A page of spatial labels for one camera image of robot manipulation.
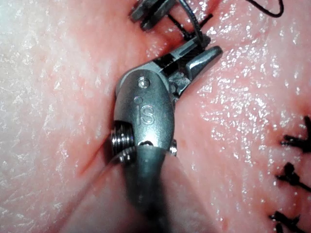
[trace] skin surface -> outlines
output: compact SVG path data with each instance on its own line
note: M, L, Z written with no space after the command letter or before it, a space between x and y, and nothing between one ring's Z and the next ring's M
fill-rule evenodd
M128 69L182 43L163 19L144 33L128 14L136 0L4 0L0 3L0 232L138 232L111 155L114 87ZM259 0L278 12L276 0ZM311 159L279 144L306 136L310 114L311 2L284 0L283 17L244 0L192 0L222 59L175 111L176 158L162 178L173 232L270 233L268 215L301 214L311 194L277 182L287 162L311 185ZM177 6L172 15L191 24Z

